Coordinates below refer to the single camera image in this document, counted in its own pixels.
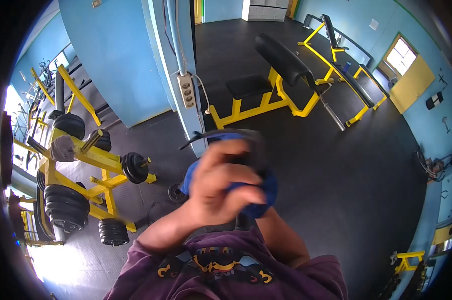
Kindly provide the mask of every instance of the white cabinet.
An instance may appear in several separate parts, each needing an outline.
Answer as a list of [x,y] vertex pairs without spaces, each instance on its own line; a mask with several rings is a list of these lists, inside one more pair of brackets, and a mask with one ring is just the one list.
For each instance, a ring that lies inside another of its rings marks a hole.
[[289,0],[244,0],[246,21],[284,21]]

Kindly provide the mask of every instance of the person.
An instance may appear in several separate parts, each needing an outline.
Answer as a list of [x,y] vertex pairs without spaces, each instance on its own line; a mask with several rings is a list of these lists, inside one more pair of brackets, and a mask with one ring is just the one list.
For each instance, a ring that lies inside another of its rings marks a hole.
[[[310,259],[306,245],[273,207],[256,219],[259,231],[207,233],[249,204],[265,204],[261,177],[227,163],[248,151],[243,139],[213,143],[200,159],[190,197],[133,241],[104,299],[348,299],[338,260]],[[226,192],[231,183],[246,183]]]

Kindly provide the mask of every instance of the hand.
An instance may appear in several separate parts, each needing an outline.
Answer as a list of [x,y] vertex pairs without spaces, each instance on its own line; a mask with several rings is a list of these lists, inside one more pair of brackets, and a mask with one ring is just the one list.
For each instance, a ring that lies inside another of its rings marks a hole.
[[[243,139],[218,141],[199,161],[190,183],[190,198],[183,205],[198,227],[225,224],[248,204],[265,204],[265,194],[257,186],[262,182],[246,165],[227,163],[231,155],[249,151]],[[226,192],[231,183],[247,183]]]

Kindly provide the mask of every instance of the power strip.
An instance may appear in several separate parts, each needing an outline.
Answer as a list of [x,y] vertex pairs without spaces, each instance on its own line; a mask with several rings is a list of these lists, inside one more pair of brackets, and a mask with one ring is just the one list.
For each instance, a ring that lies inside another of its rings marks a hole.
[[184,107],[191,109],[196,105],[194,98],[193,81],[190,75],[178,75],[178,83],[180,85],[181,97],[183,97]]

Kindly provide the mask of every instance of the black padded seat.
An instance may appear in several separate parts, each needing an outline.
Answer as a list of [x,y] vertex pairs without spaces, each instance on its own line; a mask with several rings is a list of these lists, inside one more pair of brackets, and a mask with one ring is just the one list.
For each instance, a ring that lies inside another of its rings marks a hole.
[[336,35],[334,34],[334,27],[332,27],[331,18],[323,14],[322,19],[324,21],[324,27],[326,27],[326,33],[329,37],[329,42],[334,50],[349,50],[348,47],[338,47],[338,42],[336,41]]
[[343,72],[343,67],[341,65],[335,64],[333,61],[330,62],[336,71],[341,74],[341,76],[349,83],[350,86],[356,91],[361,100],[366,104],[367,107],[372,108],[374,106],[373,100],[364,90],[364,88],[354,79],[354,77],[348,72]]
[[367,73],[369,77],[372,78],[372,80],[374,80],[374,82],[378,85],[381,92],[384,93],[387,98],[389,98],[389,93],[384,89],[384,87],[382,87],[382,85],[376,80],[376,78],[374,78],[373,74],[369,71],[369,69],[364,64],[360,64],[359,66],[364,70],[364,72]]
[[272,92],[269,81],[258,74],[226,81],[226,87],[236,100]]
[[306,78],[310,88],[317,87],[311,70],[285,45],[269,35],[260,33],[254,40],[254,49],[290,87],[294,87],[301,77]]

